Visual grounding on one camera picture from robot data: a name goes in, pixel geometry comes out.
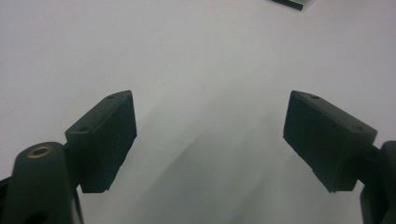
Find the dark object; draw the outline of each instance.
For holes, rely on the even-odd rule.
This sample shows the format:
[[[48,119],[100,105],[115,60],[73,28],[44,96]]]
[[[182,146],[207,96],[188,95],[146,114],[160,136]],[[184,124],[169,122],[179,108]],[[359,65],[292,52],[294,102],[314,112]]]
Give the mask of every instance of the dark object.
[[[0,182],[2,224],[83,223],[76,187],[109,189],[136,138],[131,92],[107,96],[65,134],[64,146],[41,143],[18,155]]]
[[[364,185],[365,224],[396,223],[396,142],[379,150],[376,130],[309,93],[292,91],[284,138],[330,192]]]
[[[298,10],[303,10],[310,3],[310,0],[273,0],[288,7],[293,7]]]

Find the white surface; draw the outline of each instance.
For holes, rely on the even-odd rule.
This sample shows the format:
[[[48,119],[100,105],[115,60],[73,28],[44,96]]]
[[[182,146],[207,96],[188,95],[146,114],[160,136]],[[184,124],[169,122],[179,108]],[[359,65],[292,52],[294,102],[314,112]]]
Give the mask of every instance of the white surface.
[[[2,1],[0,177],[110,93],[138,137],[93,223],[361,223],[282,138],[291,90],[396,139],[396,1]]]

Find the screw hole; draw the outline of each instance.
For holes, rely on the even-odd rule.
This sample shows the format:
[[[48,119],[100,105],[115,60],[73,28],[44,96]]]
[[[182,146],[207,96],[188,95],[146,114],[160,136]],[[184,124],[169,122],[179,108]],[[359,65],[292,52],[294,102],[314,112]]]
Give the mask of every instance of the screw hole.
[[[39,211],[26,218],[24,224],[42,224],[47,220],[48,217],[49,216],[47,213]]]
[[[80,131],[80,132],[85,132],[85,131],[88,131],[88,127],[81,127],[81,128],[79,128],[78,130]]]
[[[30,159],[38,159],[47,156],[48,154],[51,153],[51,151],[52,151],[52,147],[49,146],[38,147],[31,150],[27,155],[27,157]]]

